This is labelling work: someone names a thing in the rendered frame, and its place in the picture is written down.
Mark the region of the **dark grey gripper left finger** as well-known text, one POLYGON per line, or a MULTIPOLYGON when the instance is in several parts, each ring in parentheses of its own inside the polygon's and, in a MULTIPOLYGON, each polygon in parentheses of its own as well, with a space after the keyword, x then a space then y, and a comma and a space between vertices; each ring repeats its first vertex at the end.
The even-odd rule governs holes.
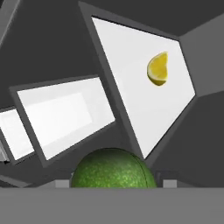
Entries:
POLYGON ((51 188, 69 188, 71 177, 73 176, 72 173, 61 173, 52 181, 44 184, 44 187, 51 187, 51 188))

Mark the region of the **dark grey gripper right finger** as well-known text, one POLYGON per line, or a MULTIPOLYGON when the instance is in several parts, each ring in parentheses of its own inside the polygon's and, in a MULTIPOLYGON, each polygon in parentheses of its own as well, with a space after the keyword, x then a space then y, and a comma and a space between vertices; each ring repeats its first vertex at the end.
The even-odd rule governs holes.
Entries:
POLYGON ((162 188, 180 188, 190 186, 175 171, 157 171, 155 173, 155 178, 157 186, 162 188))

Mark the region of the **green avocado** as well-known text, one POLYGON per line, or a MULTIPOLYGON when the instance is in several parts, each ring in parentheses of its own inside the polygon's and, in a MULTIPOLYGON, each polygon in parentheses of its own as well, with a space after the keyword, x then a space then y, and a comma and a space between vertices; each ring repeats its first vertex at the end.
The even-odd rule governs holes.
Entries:
POLYGON ((106 148, 87 154, 77 165, 71 187, 155 188, 146 164, 126 150, 106 148))

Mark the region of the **small white freezer drawer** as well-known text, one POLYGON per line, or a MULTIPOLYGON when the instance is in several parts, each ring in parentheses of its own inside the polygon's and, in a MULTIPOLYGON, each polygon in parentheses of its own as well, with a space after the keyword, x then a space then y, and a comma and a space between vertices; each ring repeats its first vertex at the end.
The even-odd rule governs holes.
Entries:
POLYGON ((34 152, 25 127, 15 108, 5 109, 0 112, 0 130, 3 132, 15 161, 19 161, 34 152))

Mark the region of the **large white freezer shelf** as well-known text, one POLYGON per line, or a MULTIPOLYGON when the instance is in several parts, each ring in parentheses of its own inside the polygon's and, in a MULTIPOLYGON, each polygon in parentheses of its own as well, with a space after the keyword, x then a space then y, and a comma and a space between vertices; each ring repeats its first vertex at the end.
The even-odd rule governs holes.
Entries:
POLYGON ((136 140, 147 157, 195 96, 179 42, 95 18, 94 27, 126 108, 136 140), (162 86, 147 76, 149 61, 168 53, 162 86))

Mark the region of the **yellow lemon wedge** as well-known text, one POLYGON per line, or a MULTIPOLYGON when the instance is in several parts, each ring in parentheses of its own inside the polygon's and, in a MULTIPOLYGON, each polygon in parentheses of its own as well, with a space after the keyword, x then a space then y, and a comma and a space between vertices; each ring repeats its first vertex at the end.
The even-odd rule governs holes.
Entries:
POLYGON ((147 76, 156 86, 162 86, 167 81, 167 62, 168 52, 161 52, 154 56, 147 65, 147 76))

